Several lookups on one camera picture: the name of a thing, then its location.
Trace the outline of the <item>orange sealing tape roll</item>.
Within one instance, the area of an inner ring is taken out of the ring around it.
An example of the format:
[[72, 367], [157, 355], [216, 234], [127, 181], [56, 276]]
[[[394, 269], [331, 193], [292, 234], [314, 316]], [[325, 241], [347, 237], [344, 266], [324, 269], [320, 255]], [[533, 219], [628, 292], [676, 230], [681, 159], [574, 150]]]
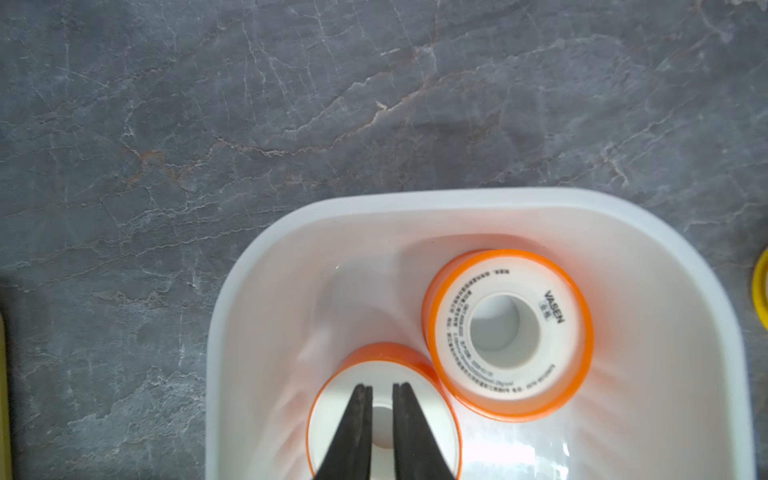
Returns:
[[430, 360], [401, 344], [366, 345], [347, 356], [317, 394], [308, 416], [306, 452], [314, 477], [356, 385], [373, 389], [369, 479], [396, 479], [393, 449], [394, 384], [409, 383], [449, 469], [460, 478], [462, 434], [457, 416]]
[[552, 414], [591, 367], [594, 328], [581, 289], [532, 252], [481, 249], [450, 260], [427, 288], [421, 322], [445, 388], [494, 420]]

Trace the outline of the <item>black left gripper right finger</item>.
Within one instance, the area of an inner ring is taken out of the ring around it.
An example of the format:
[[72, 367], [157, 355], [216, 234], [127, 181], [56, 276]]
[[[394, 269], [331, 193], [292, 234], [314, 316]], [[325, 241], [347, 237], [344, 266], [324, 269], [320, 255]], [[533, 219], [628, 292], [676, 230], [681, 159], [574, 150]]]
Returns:
[[394, 384], [393, 449], [397, 480], [455, 480], [409, 383]]

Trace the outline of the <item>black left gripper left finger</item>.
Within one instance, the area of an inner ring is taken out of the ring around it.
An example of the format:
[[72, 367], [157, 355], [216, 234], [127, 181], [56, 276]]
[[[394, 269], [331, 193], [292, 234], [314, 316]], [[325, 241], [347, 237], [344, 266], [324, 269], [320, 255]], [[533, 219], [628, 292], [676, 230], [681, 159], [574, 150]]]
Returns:
[[315, 480], [368, 480], [371, 472], [373, 389], [353, 389]]

